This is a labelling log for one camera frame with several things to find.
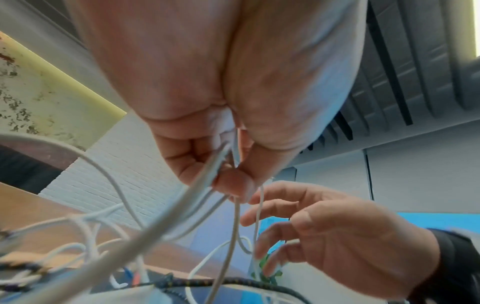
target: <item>ceiling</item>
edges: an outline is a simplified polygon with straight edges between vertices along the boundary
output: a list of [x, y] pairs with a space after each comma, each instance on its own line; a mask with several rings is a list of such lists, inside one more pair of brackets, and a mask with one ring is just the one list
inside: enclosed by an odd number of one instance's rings
[[[62, 0], [23, 0], [83, 47]], [[370, 0], [355, 84], [292, 165], [480, 119], [470, 0]]]

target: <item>white brick wall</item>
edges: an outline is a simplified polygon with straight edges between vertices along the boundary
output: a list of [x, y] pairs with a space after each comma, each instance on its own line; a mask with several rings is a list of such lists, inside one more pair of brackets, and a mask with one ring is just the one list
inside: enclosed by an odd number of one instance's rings
[[[113, 175], [145, 222], [168, 207], [182, 189], [161, 158], [150, 130], [133, 112], [125, 115], [87, 153]], [[121, 203], [109, 182], [83, 160], [74, 162], [40, 196], [84, 212]], [[138, 227], [123, 209], [112, 219]]]

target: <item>skin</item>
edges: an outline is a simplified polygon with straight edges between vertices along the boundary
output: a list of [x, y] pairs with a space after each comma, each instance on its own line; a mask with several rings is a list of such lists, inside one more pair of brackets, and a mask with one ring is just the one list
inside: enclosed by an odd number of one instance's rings
[[70, 0], [112, 86], [185, 184], [238, 133], [214, 183], [246, 201], [316, 140], [362, 58], [366, 0]]
[[[313, 184], [275, 182], [265, 187], [260, 219], [290, 218], [259, 237], [254, 255], [261, 258], [279, 240], [287, 242], [264, 265], [266, 276], [278, 265], [307, 262], [362, 294], [405, 299], [433, 274], [440, 262], [435, 236], [372, 201]], [[240, 219], [255, 223], [260, 202]]]

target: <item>black sleeve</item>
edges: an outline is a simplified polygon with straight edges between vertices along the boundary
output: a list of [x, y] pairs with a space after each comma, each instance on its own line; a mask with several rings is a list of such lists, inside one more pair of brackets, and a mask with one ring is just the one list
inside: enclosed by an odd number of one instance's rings
[[430, 229], [440, 246], [440, 263], [408, 297], [410, 304], [480, 304], [480, 254], [469, 238]]

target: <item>wooden desk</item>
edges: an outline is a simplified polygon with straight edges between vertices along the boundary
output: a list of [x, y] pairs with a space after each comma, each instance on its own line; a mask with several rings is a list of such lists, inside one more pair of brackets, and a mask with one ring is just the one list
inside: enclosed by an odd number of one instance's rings
[[[0, 183], [0, 227], [16, 229], [39, 221], [63, 217], [71, 213], [81, 213], [78, 210], [60, 205], [51, 200], [7, 186]], [[137, 231], [124, 227], [129, 235]], [[98, 234], [98, 243], [118, 238], [107, 229]], [[18, 259], [25, 258], [25, 253], [32, 256], [45, 254], [50, 250], [66, 243], [83, 242], [82, 236], [71, 225], [58, 225], [25, 235], [18, 251], [23, 252]], [[145, 255], [145, 262], [154, 267], [160, 267], [180, 272], [190, 272], [204, 258], [201, 254], [172, 243], [162, 243], [154, 247]], [[216, 277], [220, 270], [219, 261], [210, 261], [199, 274], [207, 277]], [[230, 267], [228, 275], [244, 276], [241, 271]]]

